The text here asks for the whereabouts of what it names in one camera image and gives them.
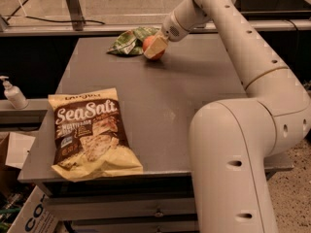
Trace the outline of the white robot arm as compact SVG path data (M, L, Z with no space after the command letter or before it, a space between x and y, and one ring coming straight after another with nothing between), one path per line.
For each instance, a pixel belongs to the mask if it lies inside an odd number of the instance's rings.
M191 178L200 233L278 233L264 159L310 130L309 94L236 9L235 0L184 0L144 54L152 59L213 21L246 92L209 103L190 123Z

